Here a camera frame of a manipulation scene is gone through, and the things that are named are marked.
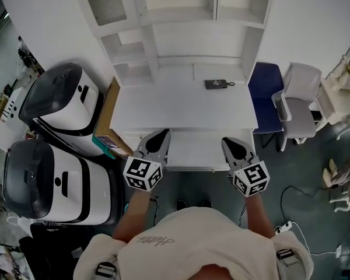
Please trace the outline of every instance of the desk leg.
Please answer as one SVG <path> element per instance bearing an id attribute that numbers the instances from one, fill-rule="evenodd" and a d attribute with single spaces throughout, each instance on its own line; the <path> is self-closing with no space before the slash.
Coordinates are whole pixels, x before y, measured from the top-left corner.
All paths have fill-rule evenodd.
<path id="1" fill-rule="evenodd" d="M 323 117 L 315 126 L 316 132 L 319 132 L 322 128 L 324 128 L 327 123 L 328 120 Z"/>
<path id="2" fill-rule="evenodd" d="M 341 132 L 338 133 L 338 135 L 336 137 L 336 140 L 340 140 L 341 135 L 346 133 L 347 131 L 350 131 L 350 125 L 348 125 L 347 127 L 343 128 L 341 130 Z"/>

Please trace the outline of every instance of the shelf compartment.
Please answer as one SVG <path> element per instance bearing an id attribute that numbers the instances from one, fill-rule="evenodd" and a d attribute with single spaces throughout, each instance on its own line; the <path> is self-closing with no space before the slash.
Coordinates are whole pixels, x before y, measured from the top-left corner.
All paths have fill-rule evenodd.
<path id="1" fill-rule="evenodd" d="M 101 42 L 113 65 L 146 60 L 141 32 L 138 29 L 104 36 Z"/>
<path id="2" fill-rule="evenodd" d="M 147 63 L 130 66 L 118 64 L 114 66 L 122 86 L 143 86 L 153 84 L 151 69 Z"/>
<path id="3" fill-rule="evenodd" d="M 216 0 L 135 0 L 142 26 L 216 18 Z"/>
<path id="4" fill-rule="evenodd" d="M 198 21 L 153 27 L 159 57 L 241 57 L 247 27 L 236 22 Z"/>
<path id="5" fill-rule="evenodd" d="M 227 82 L 246 83 L 241 65 L 233 64 L 195 64 L 194 79 L 204 80 L 226 80 Z"/>
<path id="6" fill-rule="evenodd" d="M 217 20 L 264 28 L 270 0 L 218 0 Z"/>

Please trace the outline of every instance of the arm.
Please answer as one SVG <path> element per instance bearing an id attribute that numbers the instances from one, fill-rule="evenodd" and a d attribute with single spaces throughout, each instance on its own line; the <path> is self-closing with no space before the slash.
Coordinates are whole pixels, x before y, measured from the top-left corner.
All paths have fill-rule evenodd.
<path id="1" fill-rule="evenodd" d="M 119 221 L 113 238 L 128 243 L 136 235 L 144 231 L 145 216 L 148 211 L 149 192 L 136 190 L 129 201 L 127 212 Z"/>
<path id="2" fill-rule="evenodd" d="M 256 194 L 247 197 L 245 198 L 245 203 L 249 230 L 269 239 L 274 237 L 274 228 L 264 211 L 261 195 Z"/>
<path id="3" fill-rule="evenodd" d="M 292 113 L 289 109 L 289 106 L 285 99 L 285 92 L 279 91 L 275 92 L 271 96 L 272 102 L 274 103 L 274 106 L 278 110 L 279 118 L 281 121 L 290 121 L 292 120 Z"/>

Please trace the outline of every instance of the chair backrest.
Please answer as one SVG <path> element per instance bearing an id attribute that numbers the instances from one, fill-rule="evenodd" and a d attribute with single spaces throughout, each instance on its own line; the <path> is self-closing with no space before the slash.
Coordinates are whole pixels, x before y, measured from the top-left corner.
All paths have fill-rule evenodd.
<path id="1" fill-rule="evenodd" d="M 270 99 L 284 88 L 280 69 L 276 64 L 257 62 L 249 82 L 252 98 Z"/>
<path id="2" fill-rule="evenodd" d="M 291 63 L 285 75 L 285 97 L 313 102 L 315 100 L 321 71 L 313 66 L 301 63 Z"/>

